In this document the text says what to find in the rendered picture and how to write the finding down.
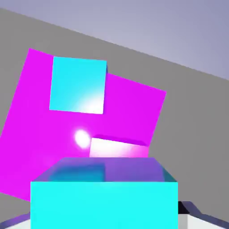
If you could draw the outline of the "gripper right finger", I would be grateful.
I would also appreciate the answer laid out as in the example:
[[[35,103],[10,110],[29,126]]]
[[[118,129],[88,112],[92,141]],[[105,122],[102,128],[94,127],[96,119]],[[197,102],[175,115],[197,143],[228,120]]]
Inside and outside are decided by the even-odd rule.
[[[178,201],[178,229],[229,229],[229,222],[203,214],[191,201]]]

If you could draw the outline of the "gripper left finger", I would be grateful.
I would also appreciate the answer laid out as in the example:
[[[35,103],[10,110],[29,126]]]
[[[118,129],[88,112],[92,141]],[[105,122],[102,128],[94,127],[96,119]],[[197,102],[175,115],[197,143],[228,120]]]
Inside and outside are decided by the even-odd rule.
[[[8,219],[6,221],[0,222],[0,229],[6,229],[7,227],[22,223],[30,219],[30,213],[17,216],[15,218]]]

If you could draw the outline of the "small cyan cube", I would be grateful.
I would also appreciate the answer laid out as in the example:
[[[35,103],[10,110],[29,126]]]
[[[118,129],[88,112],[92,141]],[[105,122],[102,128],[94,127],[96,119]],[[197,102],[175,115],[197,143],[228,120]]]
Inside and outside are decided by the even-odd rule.
[[[107,62],[53,58],[50,110],[103,114]]]
[[[178,183],[154,158],[63,158],[30,196],[31,229],[178,229]]]

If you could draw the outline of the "small magenta cube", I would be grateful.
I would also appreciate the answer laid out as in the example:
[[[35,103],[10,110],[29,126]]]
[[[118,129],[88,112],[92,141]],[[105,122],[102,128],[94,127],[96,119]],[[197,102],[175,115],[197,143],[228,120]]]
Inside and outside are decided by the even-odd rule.
[[[91,139],[90,157],[148,157],[149,146],[140,141],[106,135]]]

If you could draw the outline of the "large magenta box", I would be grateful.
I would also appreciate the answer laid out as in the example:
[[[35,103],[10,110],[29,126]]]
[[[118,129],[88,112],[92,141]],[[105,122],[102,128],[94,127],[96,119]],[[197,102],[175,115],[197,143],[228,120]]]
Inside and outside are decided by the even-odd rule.
[[[30,200],[30,183],[63,157],[88,157],[76,132],[148,146],[166,92],[106,73],[103,114],[50,110],[53,58],[29,49],[0,136],[0,193]]]

